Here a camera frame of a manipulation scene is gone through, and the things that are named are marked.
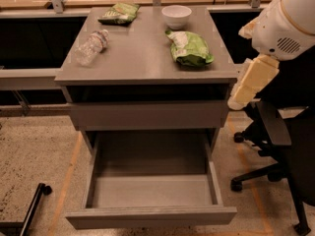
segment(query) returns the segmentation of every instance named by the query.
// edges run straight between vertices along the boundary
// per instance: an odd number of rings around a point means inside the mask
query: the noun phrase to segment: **chair armrest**
[[[278,109],[266,101],[258,101],[255,104],[271,143],[274,146],[291,146],[289,132]]]

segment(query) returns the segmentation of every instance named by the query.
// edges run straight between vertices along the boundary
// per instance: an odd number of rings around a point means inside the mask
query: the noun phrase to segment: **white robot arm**
[[[277,75],[279,61],[295,59],[315,45],[315,0],[273,0],[240,34],[252,38],[260,55],[244,64],[228,101],[234,110],[246,106]]]

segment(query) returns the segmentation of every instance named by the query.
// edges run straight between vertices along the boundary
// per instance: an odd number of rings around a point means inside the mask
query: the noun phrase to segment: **gray desk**
[[[192,7],[185,30],[201,35],[215,61],[182,67],[170,55],[160,7],[141,7],[129,27],[97,21],[93,8],[55,82],[91,151],[75,228],[229,223],[212,150],[227,115],[236,72],[205,7]],[[90,68],[73,58],[93,30],[109,31],[108,48]]]

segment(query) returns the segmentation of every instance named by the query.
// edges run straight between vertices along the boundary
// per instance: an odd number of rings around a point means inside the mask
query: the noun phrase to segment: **white bowl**
[[[161,10],[166,24],[172,30],[183,29],[188,23],[191,9],[181,5],[166,6]]]

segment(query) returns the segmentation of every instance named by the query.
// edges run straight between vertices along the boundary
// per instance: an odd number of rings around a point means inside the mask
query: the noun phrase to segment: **black pole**
[[[20,236],[26,236],[29,230],[29,227],[32,223],[32,218],[36,212],[38,203],[40,201],[41,195],[49,195],[51,193],[50,186],[45,186],[45,184],[39,183],[37,186],[37,190],[32,198],[31,205],[29,207],[28,213],[24,219],[23,227],[20,233]]]

